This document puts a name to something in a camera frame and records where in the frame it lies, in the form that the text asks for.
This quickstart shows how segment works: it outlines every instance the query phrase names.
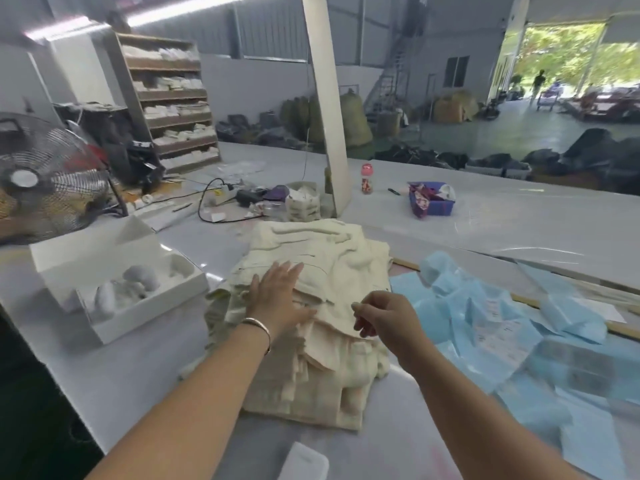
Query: electrical cord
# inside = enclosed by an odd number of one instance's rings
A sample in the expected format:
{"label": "electrical cord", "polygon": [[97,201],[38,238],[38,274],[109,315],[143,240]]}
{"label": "electrical cord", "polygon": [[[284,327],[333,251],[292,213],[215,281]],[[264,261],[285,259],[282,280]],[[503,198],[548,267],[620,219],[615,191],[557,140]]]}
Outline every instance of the electrical cord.
{"label": "electrical cord", "polygon": [[[211,186],[211,184],[213,182],[215,182],[216,180],[220,180],[220,182],[222,182],[223,185],[226,185],[225,181],[222,180],[222,178],[214,178],[212,181],[210,181],[207,186],[204,188],[202,195],[200,196],[200,201],[198,202],[198,217],[200,218],[200,220],[202,222],[206,222],[207,224],[231,224],[234,222],[244,222],[244,221],[250,221],[252,219],[259,219],[260,217],[263,216],[254,216],[254,217],[245,217],[244,219],[237,219],[235,221],[219,221],[219,222],[212,222],[212,221],[208,221],[206,220],[204,217],[202,217],[202,202],[204,201],[204,195],[207,193],[207,191],[209,190],[209,187]],[[231,202],[232,200],[234,200],[235,198],[230,198],[228,201],[223,202],[223,203],[227,203],[227,202]]]}

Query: bangle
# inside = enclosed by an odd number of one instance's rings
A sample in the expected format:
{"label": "bangle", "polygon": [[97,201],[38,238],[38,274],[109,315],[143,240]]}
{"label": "bangle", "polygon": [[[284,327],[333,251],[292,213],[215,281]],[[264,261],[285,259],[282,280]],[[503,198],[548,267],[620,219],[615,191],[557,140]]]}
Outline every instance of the bangle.
{"label": "bangle", "polygon": [[267,337],[269,338],[269,346],[267,348],[267,352],[265,352],[264,354],[267,355],[269,352],[271,352],[271,334],[269,333],[269,329],[267,327],[265,327],[264,324],[260,320],[256,320],[255,318],[245,318],[240,323],[244,323],[246,325],[256,326],[258,328],[263,329],[264,332],[267,334]]}

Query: window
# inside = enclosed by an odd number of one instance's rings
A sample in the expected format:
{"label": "window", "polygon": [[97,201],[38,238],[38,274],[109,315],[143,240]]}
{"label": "window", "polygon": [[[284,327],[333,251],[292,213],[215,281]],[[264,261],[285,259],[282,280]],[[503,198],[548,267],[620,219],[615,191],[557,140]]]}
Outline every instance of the window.
{"label": "window", "polygon": [[444,88],[461,88],[465,85],[469,56],[450,57],[444,71]]}

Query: green foliage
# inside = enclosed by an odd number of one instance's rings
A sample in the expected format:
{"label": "green foliage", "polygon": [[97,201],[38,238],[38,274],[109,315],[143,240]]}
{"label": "green foliage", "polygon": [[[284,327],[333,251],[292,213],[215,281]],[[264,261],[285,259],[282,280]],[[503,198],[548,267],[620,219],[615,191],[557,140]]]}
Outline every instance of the green foliage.
{"label": "green foliage", "polygon": [[[545,70],[547,82],[560,79],[578,85],[602,31],[601,23],[557,25],[527,29],[518,55],[515,71],[525,80]],[[603,44],[587,84],[622,83],[640,80],[640,47],[638,44]]]}

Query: ceiling light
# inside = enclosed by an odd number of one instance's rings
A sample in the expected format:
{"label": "ceiling light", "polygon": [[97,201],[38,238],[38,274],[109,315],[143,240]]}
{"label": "ceiling light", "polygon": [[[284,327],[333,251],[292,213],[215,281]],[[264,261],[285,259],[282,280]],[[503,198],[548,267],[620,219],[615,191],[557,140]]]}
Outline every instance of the ceiling light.
{"label": "ceiling light", "polygon": [[60,40],[63,38],[75,37],[76,35],[90,34],[92,32],[97,32],[99,30],[105,30],[109,28],[108,23],[96,23],[95,25],[91,25],[90,27],[85,27],[84,29],[74,30],[72,32],[67,32],[64,34],[56,35],[55,37],[47,37],[47,40],[53,42],[55,40]]}
{"label": "ceiling light", "polygon": [[185,0],[131,15],[127,18],[127,23],[130,27],[140,27],[148,23],[173,18],[174,16],[185,15],[187,13],[193,13],[194,11],[237,1],[241,0]]}
{"label": "ceiling light", "polygon": [[49,25],[48,27],[43,27],[38,30],[27,32],[25,35],[27,35],[27,37],[32,40],[42,40],[45,38],[48,39],[50,37],[55,37],[66,32],[83,29],[94,23],[94,21],[89,20],[85,16],[79,16],[77,18],[67,20],[66,22],[56,23],[55,25]]}

